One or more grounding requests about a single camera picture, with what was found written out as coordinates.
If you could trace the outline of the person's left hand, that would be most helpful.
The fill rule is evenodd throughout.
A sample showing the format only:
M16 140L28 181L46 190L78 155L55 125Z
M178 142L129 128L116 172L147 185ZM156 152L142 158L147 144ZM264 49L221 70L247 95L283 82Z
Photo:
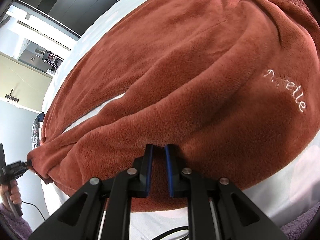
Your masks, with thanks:
M10 200L12 201L13 204L15 205L21 205L22 200L21 200L21 194L20 194L20 189L18 188L18 183L16 180L13 180L11 183L11 189L9 190L7 185L1 185L1 198L4 206L7 209L10 209L7 197L5 195L6 192L9 192L9 197Z

